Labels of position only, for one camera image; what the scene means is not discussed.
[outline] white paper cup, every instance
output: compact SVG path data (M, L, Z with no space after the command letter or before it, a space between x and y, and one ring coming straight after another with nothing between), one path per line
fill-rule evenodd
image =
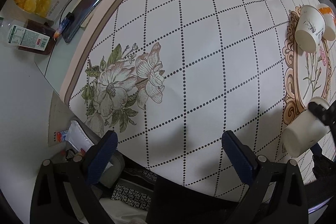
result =
M333 10L324 3L318 4L317 9L321 12L325 20L325 32L323 37L326 40L334 41L336 38L336 26Z
M310 102L316 102L328 109L330 104L322 97L313 97ZM314 144L329 132L329 127L325 126L309 110L308 105L282 133L283 144L287 152L294 158L305 153Z
M296 43L305 52L313 53L325 29L326 23L320 11L313 6L304 5L295 31Z

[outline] flower center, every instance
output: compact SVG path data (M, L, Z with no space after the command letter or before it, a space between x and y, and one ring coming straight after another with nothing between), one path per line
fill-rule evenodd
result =
M113 83L109 83L106 87L106 92L111 95L112 97L115 97L116 95L116 89L113 85Z

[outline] plastic bottle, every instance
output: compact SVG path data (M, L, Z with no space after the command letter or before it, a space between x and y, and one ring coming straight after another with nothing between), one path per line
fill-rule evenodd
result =
M49 55L56 43L55 30L28 19L26 22L0 17L0 39L7 47Z

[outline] screw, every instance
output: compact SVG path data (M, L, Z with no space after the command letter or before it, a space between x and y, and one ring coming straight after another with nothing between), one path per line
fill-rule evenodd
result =
M293 166L296 166L296 165L297 165L296 160L293 160L293 159L290 159L290 160L289 160L289 163L290 163L291 165L293 165Z
M42 164L44 166L48 166L50 164L50 160L44 160Z
M259 155L258 160L261 161L261 162L266 162L267 158L264 155Z
M81 161L82 160L82 156L81 155L77 155L77 156L74 156L73 157L73 161L74 162L79 162L79 161Z

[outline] table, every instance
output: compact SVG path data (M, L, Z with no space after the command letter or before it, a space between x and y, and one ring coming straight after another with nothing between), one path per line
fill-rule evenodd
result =
M248 186L221 148L223 131L287 162L286 125L313 96L335 100L334 42L305 54L293 36L300 6L318 3L123 0L77 71L69 107L100 136L114 129L118 150L151 171L240 201ZM335 156L330 133L319 143ZM315 180L311 156L296 159L305 183Z

